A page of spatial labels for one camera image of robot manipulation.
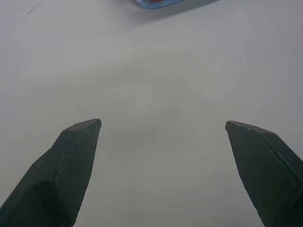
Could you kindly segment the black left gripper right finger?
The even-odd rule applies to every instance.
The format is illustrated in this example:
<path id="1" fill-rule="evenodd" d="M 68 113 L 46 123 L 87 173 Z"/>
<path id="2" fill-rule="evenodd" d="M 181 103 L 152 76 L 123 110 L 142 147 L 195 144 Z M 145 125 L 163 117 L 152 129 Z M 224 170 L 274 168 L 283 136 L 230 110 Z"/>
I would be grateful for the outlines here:
<path id="1" fill-rule="evenodd" d="M 227 121 L 239 176 L 266 227 L 303 225 L 303 162 L 275 133 Z"/>

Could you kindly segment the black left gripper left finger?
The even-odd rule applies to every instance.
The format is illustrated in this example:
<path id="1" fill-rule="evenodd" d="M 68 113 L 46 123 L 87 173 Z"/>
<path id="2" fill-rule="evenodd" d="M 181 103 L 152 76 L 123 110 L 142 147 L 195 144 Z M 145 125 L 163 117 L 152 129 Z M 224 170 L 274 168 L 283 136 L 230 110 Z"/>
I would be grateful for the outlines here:
<path id="1" fill-rule="evenodd" d="M 63 130 L 0 208 L 2 227 L 72 227 L 88 187 L 100 119 Z"/>

